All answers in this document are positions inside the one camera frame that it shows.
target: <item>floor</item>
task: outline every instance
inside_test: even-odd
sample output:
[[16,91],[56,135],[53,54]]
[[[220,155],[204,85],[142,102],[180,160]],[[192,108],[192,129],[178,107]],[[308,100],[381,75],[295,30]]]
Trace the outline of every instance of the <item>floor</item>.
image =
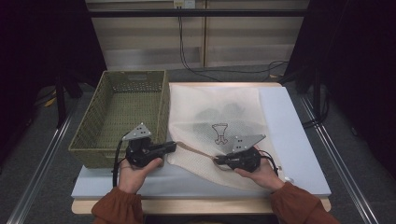
[[[172,70],[169,71],[169,76],[170,81],[213,81],[199,75],[222,81],[274,81],[282,75],[285,67],[272,69],[270,77],[266,72],[245,74],[230,72],[233,69],[263,71],[266,68],[266,65],[237,66],[227,67],[227,71],[223,72],[196,72],[196,74],[186,70]],[[56,102],[48,107],[43,105],[36,107],[30,126],[8,156],[0,174],[2,211],[0,223],[92,222],[92,216],[75,215],[70,209],[73,202],[70,195],[81,163],[69,154],[67,148],[94,91],[86,84],[80,86],[84,91],[80,99],[66,97],[68,114],[73,115],[70,117],[67,129],[56,130]],[[302,122],[310,120],[307,113],[309,104],[306,105],[304,97],[296,93],[294,83],[287,83],[285,87],[290,93],[300,120]],[[47,87],[40,94],[51,91],[51,88]],[[311,95],[309,92],[306,97],[309,99]],[[393,214],[396,211],[395,179],[374,159],[365,141],[352,131],[352,125],[331,98],[329,104],[330,110],[323,122],[324,126],[307,128],[305,132],[332,191],[331,214],[341,223],[396,223],[396,216]],[[326,141],[319,134],[323,130],[332,140],[330,146],[324,144]],[[54,141],[54,135],[60,135],[62,141]],[[33,183],[32,180],[42,181],[32,185],[30,184]],[[148,217],[148,222],[155,218]],[[251,220],[251,223],[275,222],[270,217],[259,217],[265,219],[261,221],[257,221],[255,217],[246,218]]]

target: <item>hand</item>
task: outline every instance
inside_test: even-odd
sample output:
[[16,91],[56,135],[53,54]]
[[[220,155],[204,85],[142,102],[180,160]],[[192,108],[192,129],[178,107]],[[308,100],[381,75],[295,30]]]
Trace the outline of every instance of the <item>hand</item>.
[[118,188],[126,193],[137,193],[145,182],[146,176],[157,168],[163,160],[157,158],[143,168],[131,166],[127,160],[120,164],[120,182]]
[[250,178],[259,186],[269,189],[272,192],[281,189],[283,185],[285,185],[285,183],[277,177],[267,159],[262,159],[260,166],[253,173],[239,168],[234,170],[242,177]]

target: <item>person's left hand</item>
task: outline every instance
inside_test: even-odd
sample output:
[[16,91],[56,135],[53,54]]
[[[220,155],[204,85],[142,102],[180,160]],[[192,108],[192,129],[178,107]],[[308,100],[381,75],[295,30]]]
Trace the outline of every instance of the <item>person's left hand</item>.
[[120,182],[118,188],[126,193],[137,193],[145,182],[146,176],[157,168],[163,160],[157,158],[147,166],[138,168],[132,166],[127,160],[120,163]]

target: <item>metal rail on floor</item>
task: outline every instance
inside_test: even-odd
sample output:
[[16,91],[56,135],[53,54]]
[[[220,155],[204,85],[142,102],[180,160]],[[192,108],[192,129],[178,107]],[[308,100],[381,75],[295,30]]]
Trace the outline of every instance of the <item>metal rail on floor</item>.
[[[308,113],[308,116],[311,119],[315,118],[315,113],[313,111],[313,106],[309,101],[307,96],[302,97],[303,105]],[[352,198],[353,203],[356,205],[364,223],[378,223],[378,220],[373,213],[373,210],[361,192],[358,184],[356,183],[355,179],[353,178],[352,174],[347,169],[346,164],[344,163],[341,155],[338,153],[338,150],[330,138],[327,130],[325,129],[322,123],[317,124],[314,126],[318,132],[318,135],[323,142],[323,145],[326,147],[326,150],[332,159],[332,163],[334,164],[338,174],[340,175],[346,190],[348,191],[350,197]]]
[[55,131],[55,134],[53,135],[52,140],[50,141],[49,146],[47,147],[47,150],[43,155],[43,159],[38,164],[35,170],[35,174],[33,175],[27,188],[25,189],[24,193],[20,197],[20,200],[12,211],[12,214],[9,217],[7,224],[21,224],[25,220],[33,204],[33,201],[35,200],[35,196],[40,191],[41,186],[43,185],[53,158],[55,157],[59,145],[64,138],[64,134],[69,127],[70,120],[76,111],[78,101],[79,100],[74,100],[70,104],[69,113],[66,117],[64,124]]

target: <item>gray carpet floor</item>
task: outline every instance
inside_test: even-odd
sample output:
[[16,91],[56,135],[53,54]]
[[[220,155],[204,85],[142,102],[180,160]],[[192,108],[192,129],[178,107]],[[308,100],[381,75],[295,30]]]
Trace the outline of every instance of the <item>gray carpet floor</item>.
[[[261,71],[266,66],[227,67],[227,70]],[[271,74],[279,75],[285,66],[273,69]],[[267,73],[237,74],[233,72],[205,72],[200,73],[212,76],[222,81],[275,81],[277,77],[268,77]],[[200,77],[186,70],[169,71],[170,81],[213,81],[207,77]],[[296,93],[294,83],[287,83],[285,87],[296,108],[301,122],[309,120],[303,107],[301,96]],[[45,181],[39,186],[39,192],[26,214],[24,223],[91,223],[90,215],[75,215],[71,211],[71,192],[76,177],[81,168],[77,161],[67,151],[76,132],[82,116],[92,98],[94,89],[81,84],[83,96],[76,100],[66,97],[66,105],[77,101],[77,109],[71,119],[70,126],[64,135],[54,160],[45,174]],[[29,181],[35,174],[35,169],[46,152],[51,138],[56,131],[57,107],[55,105],[38,106],[35,117],[26,132],[21,136],[19,143],[8,156],[0,174],[0,223],[7,223],[15,205],[24,193]],[[351,124],[338,109],[335,102],[330,100],[329,115],[324,121],[332,140],[342,156],[347,168],[354,177],[362,194],[366,197],[379,223],[396,223],[396,181],[387,173],[381,164],[374,159],[365,141],[351,131]],[[319,164],[332,191],[330,202],[331,214],[341,223],[364,223],[360,211],[355,206],[340,175],[337,173],[325,146],[318,137],[315,128],[305,129],[306,135],[314,149]],[[244,223],[273,223],[271,218],[245,217]],[[148,221],[159,223],[158,217],[149,217]],[[164,223],[176,223],[169,219]]]

